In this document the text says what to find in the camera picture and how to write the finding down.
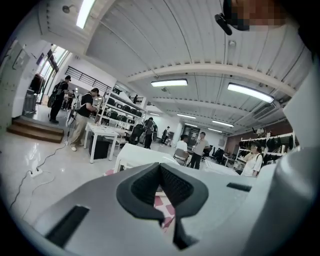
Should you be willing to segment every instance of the black t-shirt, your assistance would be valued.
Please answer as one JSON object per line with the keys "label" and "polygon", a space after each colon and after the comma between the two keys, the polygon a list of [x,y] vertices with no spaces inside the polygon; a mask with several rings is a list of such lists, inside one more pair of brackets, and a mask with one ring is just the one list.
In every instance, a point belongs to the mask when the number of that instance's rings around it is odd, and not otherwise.
{"label": "black t-shirt", "polygon": [[[94,98],[91,95],[91,93],[87,93],[85,95],[82,96],[81,98],[81,106],[85,103],[90,103],[92,105],[92,103],[94,102]],[[91,111],[87,109],[86,105],[83,105],[79,110],[78,110],[78,114],[88,118],[90,116]]]}
{"label": "black t-shirt", "polygon": [[57,93],[57,95],[55,96],[56,101],[63,101],[64,100],[64,98],[65,98],[64,90],[68,90],[68,83],[66,81],[62,81],[54,87],[53,92]]}

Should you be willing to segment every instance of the staircase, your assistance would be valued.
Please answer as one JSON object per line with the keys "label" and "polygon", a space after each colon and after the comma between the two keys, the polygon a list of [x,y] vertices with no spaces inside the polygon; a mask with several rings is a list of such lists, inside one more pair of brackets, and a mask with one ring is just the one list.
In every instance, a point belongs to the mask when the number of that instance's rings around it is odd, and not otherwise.
{"label": "staircase", "polygon": [[36,139],[45,142],[61,143],[64,130],[50,127],[21,118],[12,121],[12,125],[6,129],[9,133]]}

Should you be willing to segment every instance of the pink patterned fabric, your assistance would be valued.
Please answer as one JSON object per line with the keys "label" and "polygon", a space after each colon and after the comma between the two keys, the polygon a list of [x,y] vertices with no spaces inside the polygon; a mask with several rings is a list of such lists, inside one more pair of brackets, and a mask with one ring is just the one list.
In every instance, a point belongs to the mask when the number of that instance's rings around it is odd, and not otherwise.
{"label": "pink patterned fabric", "polygon": [[[107,170],[103,176],[109,176],[115,173],[114,169]],[[162,224],[162,230],[167,231],[173,218],[175,217],[175,208],[170,203],[166,196],[156,196],[154,199],[154,208],[163,212],[164,222]]]}

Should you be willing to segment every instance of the black box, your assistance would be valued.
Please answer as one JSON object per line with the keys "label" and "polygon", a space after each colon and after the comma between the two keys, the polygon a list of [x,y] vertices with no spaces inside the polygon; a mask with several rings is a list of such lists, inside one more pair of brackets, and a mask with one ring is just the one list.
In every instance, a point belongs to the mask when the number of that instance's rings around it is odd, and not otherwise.
{"label": "black box", "polygon": [[109,105],[114,106],[115,105],[115,100],[113,98],[109,98],[108,102]]}
{"label": "black box", "polygon": [[122,121],[122,122],[126,122],[126,121],[127,121],[127,117],[124,116],[124,115],[118,115],[117,119],[118,119],[119,121]]}
{"label": "black box", "polygon": [[[92,144],[94,142],[94,135],[91,135],[90,146],[89,146],[89,154],[91,156]],[[107,158],[108,150],[109,150],[110,141],[108,141],[103,136],[98,136],[96,138],[95,149],[94,149],[94,157],[93,159],[103,159]]]}
{"label": "black box", "polygon": [[134,109],[134,108],[131,108],[130,113],[136,116],[137,115],[137,110]]}
{"label": "black box", "polygon": [[127,106],[127,105],[123,105],[122,110],[127,111],[127,112],[130,113],[131,108],[129,106]]}
{"label": "black box", "polygon": [[116,111],[110,111],[110,113],[108,113],[108,115],[110,116],[111,119],[117,119],[118,118],[118,112]]}

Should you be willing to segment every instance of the power cable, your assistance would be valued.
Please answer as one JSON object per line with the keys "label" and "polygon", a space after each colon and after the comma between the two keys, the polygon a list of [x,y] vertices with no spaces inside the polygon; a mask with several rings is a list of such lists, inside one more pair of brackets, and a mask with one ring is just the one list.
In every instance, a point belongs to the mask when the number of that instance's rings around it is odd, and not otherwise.
{"label": "power cable", "polygon": [[[64,144],[64,146],[57,148],[57,149],[54,151],[53,154],[48,155],[48,156],[44,159],[43,163],[40,164],[40,165],[38,165],[38,166],[36,167],[37,170],[38,170],[39,167],[41,167],[41,166],[43,166],[43,165],[45,164],[46,160],[47,160],[49,157],[54,156],[58,150],[62,150],[63,148],[66,147],[66,145],[68,144],[69,132],[70,132],[70,129],[69,129],[69,131],[68,131],[67,140],[66,140],[66,143]],[[17,201],[17,198],[18,198],[18,196],[19,196],[19,194],[20,194],[21,186],[22,186],[24,180],[26,179],[26,177],[27,177],[27,175],[28,175],[28,172],[30,172],[31,174],[33,174],[33,172],[32,172],[31,170],[28,170],[28,171],[25,173],[25,176],[23,177],[23,179],[21,180],[21,183],[20,183],[20,185],[19,185],[18,193],[15,195],[13,202],[10,204],[9,210],[11,210],[12,206],[13,206],[14,203]]]}
{"label": "power cable", "polygon": [[40,185],[36,186],[36,187],[32,190],[32,192],[31,192],[31,198],[30,198],[30,201],[29,201],[29,205],[28,205],[28,207],[26,208],[26,210],[25,210],[24,214],[22,215],[22,219],[24,219],[24,217],[25,217],[25,215],[26,215],[27,211],[29,210],[29,208],[30,208],[30,206],[31,206],[32,196],[33,196],[33,194],[34,194],[34,191],[35,191],[37,188],[41,187],[42,185],[46,185],[46,184],[49,184],[49,183],[53,182],[53,181],[55,180],[55,178],[56,178],[56,176],[55,176],[52,172],[50,172],[50,171],[43,171],[43,172],[44,172],[44,173],[52,174],[52,175],[53,175],[53,179],[52,179],[52,180],[50,180],[50,181],[47,181],[47,182],[41,183]]}

